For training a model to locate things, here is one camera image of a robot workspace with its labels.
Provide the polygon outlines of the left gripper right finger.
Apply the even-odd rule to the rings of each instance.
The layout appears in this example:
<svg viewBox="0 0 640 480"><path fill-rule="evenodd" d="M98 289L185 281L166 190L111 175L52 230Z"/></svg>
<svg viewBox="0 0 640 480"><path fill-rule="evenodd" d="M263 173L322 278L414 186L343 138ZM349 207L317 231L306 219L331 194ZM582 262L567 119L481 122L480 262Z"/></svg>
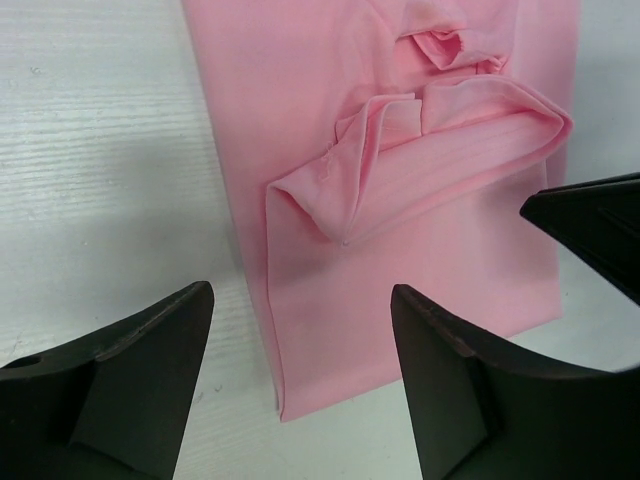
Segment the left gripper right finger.
<svg viewBox="0 0 640 480"><path fill-rule="evenodd" d="M426 479L635 479L639 371L605 372L520 347L414 288L391 313Z"/></svg>

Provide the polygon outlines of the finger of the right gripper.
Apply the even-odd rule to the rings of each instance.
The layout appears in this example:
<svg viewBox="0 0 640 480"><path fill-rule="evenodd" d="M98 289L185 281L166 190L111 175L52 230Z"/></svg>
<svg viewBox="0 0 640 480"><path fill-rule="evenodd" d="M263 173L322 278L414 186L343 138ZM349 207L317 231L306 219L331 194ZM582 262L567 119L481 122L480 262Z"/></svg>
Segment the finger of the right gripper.
<svg viewBox="0 0 640 480"><path fill-rule="evenodd" d="M520 216L639 302L639 174L542 190Z"/></svg>

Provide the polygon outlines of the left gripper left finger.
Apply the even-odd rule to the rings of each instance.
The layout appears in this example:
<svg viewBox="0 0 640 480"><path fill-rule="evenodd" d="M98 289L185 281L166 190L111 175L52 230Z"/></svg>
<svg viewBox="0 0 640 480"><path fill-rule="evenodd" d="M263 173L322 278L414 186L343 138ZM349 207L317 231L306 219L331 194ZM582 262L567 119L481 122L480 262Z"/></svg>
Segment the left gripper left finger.
<svg viewBox="0 0 640 480"><path fill-rule="evenodd" d="M2 478L173 478L213 310L198 281L2 366Z"/></svg>

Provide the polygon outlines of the pink t shirt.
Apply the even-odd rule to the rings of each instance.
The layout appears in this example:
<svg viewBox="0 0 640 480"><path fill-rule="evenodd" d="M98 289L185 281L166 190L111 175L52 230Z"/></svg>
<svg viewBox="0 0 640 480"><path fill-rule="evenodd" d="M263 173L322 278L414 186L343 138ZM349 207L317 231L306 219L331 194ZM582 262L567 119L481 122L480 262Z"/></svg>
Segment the pink t shirt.
<svg viewBox="0 0 640 480"><path fill-rule="evenodd" d="M409 284L510 336L561 312L519 217L566 171L577 1L187 1L280 417L396 381Z"/></svg>

